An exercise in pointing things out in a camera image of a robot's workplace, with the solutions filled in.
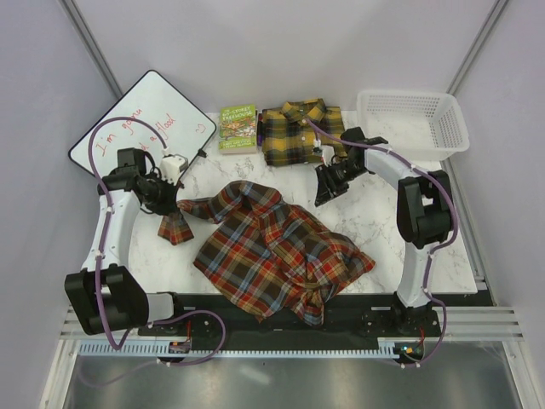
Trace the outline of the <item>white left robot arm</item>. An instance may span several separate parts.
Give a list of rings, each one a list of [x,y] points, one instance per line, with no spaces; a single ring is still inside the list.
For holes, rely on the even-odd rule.
[[[118,165],[100,178],[100,214],[89,255],[80,272],[65,278],[65,293],[83,331],[111,334],[157,321],[169,335],[186,328],[186,313],[168,292],[148,294],[129,271],[129,248],[135,220],[145,206],[167,216],[178,211],[177,182],[188,161],[166,153],[155,163],[141,149],[118,150]]]

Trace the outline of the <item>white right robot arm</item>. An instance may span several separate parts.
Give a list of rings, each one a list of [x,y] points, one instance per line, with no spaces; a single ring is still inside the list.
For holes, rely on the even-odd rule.
[[[394,293],[397,308],[389,321],[396,333],[410,335],[421,324],[417,309],[435,301],[428,285],[434,254],[451,245],[458,234],[450,178],[442,170],[412,164],[384,138],[367,138],[359,127],[339,138],[316,125],[312,128],[313,153],[322,157],[315,169],[317,207],[346,193],[349,182],[364,173],[379,176],[397,192],[396,222],[405,251],[401,281]]]

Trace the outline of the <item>red brown plaid shirt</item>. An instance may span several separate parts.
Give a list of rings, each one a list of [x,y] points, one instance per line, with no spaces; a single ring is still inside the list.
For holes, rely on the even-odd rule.
[[[272,187],[233,181],[213,197],[183,199],[176,206],[161,221],[158,236],[172,245],[191,240],[185,215],[216,224],[193,264],[257,320],[288,308],[303,323],[321,326],[324,305],[376,265],[347,236],[285,202]]]

